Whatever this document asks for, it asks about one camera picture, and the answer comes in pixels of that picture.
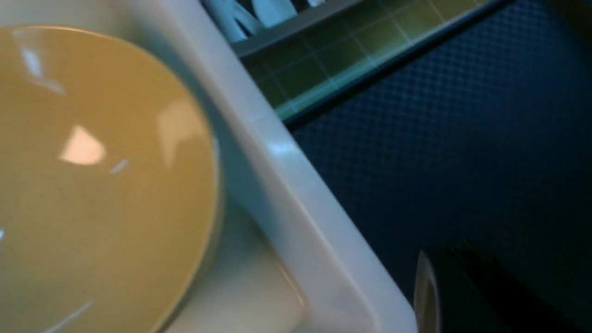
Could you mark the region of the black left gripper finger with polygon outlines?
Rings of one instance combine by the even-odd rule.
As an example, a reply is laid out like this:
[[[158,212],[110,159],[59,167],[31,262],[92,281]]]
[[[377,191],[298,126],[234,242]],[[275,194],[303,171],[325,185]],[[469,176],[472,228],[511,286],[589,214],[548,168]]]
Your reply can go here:
[[[419,333],[577,333],[578,325],[472,245],[423,248],[413,309]]]

